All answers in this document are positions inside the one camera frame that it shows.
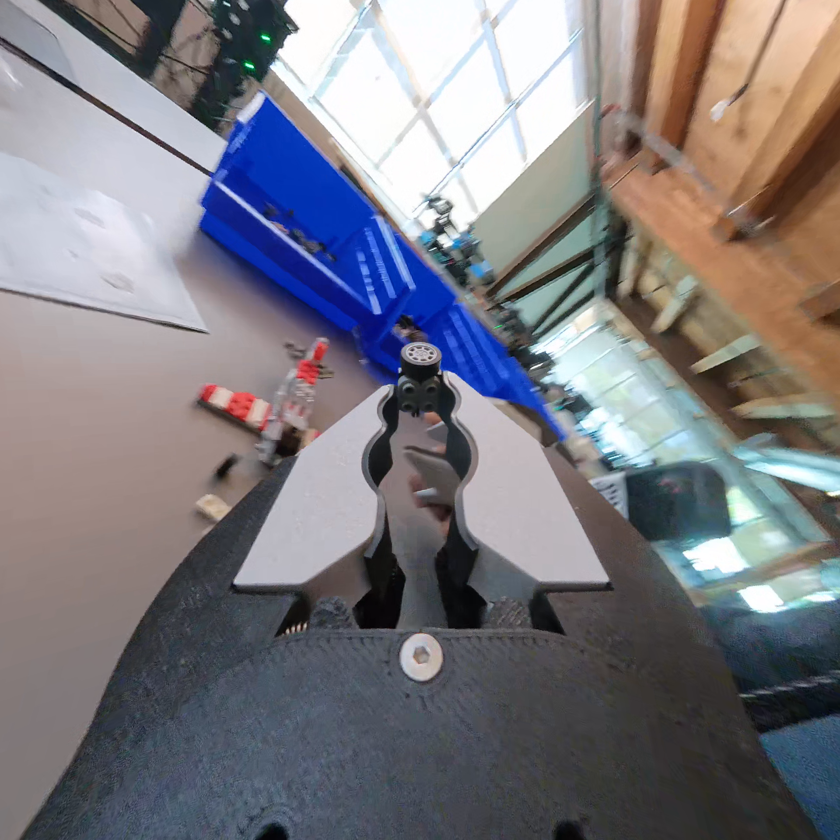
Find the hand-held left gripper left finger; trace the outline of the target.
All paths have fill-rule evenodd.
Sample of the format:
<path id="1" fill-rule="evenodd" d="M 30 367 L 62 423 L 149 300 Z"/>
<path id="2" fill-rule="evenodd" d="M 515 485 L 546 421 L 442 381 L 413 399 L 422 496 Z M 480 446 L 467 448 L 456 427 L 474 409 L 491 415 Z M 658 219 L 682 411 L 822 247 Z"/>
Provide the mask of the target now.
<path id="1" fill-rule="evenodd" d="M 285 478 L 234 577 L 246 593 L 339 597 L 358 619 L 396 618 L 396 557 L 381 491 L 396 389 L 382 387 L 312 444 Z"/>

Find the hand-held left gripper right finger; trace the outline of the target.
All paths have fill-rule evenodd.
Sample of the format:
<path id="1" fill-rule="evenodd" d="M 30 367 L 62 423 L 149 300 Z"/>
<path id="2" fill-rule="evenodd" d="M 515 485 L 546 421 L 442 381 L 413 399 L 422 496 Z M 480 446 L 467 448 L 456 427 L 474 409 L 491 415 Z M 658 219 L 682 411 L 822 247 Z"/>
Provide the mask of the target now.
<path id="1" fill-rule="evenodd" d="M 446 457 L 459 479 L 445 544 L 454 586 L 485 602 L 609 590 L 538 439 L 456 374 L 443 384 Z"/>

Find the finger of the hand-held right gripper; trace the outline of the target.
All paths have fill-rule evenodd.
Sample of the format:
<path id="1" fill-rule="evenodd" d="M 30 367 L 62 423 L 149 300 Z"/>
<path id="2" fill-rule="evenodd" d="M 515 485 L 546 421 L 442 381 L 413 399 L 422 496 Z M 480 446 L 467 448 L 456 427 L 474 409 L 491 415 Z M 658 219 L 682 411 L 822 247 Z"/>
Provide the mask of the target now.
<path id="1" fill-rule="evenodd" d="M 448 462 L 444 445 L 405 445 L 402 455 L 412 469 L 408 486 L 415 507 L 453 510 L 460 478 Z"/>

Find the black wheel with grey axle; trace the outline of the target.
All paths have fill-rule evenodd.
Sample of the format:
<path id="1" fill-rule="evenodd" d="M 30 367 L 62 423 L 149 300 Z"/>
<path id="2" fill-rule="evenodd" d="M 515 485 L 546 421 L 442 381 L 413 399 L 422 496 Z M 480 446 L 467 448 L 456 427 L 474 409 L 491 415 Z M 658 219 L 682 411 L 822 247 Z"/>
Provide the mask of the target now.
<path id="1" fill-rule="evenodd" d="M 395 389 L 401 412 L 413 417 L 437 412 L 442 387 L 441 361 L 440 349 L 426 340 L 403 346 Z"/>

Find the red white toy brick airplane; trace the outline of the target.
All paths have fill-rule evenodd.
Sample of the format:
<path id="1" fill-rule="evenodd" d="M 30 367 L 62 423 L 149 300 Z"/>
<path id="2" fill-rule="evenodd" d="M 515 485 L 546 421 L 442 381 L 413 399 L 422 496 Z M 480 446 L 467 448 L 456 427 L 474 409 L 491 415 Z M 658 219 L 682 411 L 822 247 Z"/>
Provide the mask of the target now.
<path id="1" fill-rule="evenodd" d="M 333 371 L 324 363 L 329 347 L 329 339 L 323 337 L 316 338 L 307 348 L 285 343 L 292 366 L 269 400 L 251 392 L 205 384 L 196 405 L 255 434 L 258 462 L 274 469 L 320 436 L 311 425 L 311 418 L 316 385 L 333 377 Z"/>

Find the grey desk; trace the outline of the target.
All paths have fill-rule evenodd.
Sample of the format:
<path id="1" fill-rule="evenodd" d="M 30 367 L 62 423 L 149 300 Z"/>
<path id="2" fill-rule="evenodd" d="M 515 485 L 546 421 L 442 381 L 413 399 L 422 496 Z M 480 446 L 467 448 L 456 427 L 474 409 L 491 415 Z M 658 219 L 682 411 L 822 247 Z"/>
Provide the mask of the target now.
<path id="1" fill-rule="evenodd" d="M 38 2 L 80 91 L 2 49 L 2 150 L 150 218 L 209 329 L 2 293 L 2 838 L 84 738 L 124 646 L 205 533 L 196 500 L 247 433 L 201 386 L 268 398 L 285 342 L 329 337 L 324 430 L 380 382 L 346 333 L 198 230 L 224 141 Z"/>

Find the blue plastic bin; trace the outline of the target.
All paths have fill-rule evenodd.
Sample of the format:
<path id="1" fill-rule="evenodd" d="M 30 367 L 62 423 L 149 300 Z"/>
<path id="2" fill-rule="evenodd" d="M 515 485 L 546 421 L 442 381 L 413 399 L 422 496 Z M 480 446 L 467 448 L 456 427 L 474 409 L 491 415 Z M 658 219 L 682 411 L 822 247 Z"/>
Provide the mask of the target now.
<path id="1" fill-rule="evenodd" d="M 452 295 L 404 235 L 263 91 L 240 110 L 202 199 L 200 228 L 395 372 L 409 319 Z"/>
<path id="2" fill-rule="evenodd" d="M 479 394 L 515 403 L 534 411 L 559 441 L 567 433 L 558 425 L 520 363 L 508 354 L 462 303 L 452 303 L 424 325 L 431 342 L 442 352 L 442 368 L 457 374 Z"/>

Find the person's black jacket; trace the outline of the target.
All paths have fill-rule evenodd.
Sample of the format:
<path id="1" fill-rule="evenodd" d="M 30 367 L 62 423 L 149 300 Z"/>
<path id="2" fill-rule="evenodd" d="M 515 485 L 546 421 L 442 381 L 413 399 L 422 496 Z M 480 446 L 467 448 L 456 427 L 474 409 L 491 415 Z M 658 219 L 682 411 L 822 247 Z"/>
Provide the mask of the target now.
<path id="1" fill-rule="evenodd" d="M 700 609 L 760 733 L 839 712 L 839 604 L 780 612 Z"/>

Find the person's legs in jeans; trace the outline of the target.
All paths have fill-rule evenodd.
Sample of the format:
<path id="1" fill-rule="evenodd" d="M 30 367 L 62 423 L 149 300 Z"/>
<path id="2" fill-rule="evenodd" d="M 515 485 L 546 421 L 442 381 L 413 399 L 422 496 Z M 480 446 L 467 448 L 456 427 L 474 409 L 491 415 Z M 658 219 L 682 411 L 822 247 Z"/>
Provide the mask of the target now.
<path id="1" fill-rule="evenodd" d="M 839 838 L 839 715 L 760 736 L 765 752 L 823 838 Z"/>

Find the white instruction booklet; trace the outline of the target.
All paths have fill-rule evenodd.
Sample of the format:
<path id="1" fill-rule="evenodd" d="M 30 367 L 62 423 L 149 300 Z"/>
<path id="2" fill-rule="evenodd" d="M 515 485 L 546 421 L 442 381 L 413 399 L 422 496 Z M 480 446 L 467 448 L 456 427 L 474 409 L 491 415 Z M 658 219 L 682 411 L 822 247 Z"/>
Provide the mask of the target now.
<path id="1" fill-rule="evenodd" d="M 6 153 L 1 290 L 207 333 L 146 215 Z"/>

